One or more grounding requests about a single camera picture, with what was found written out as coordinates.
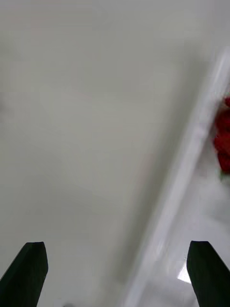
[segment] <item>white edge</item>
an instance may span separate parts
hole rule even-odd
[[[230,50],[226,49],[209,71],[201,89],[117,307],[137,307],[140,302],[153,264],[158,259],[170,233],[220,100],[226,93],[229,82]]]

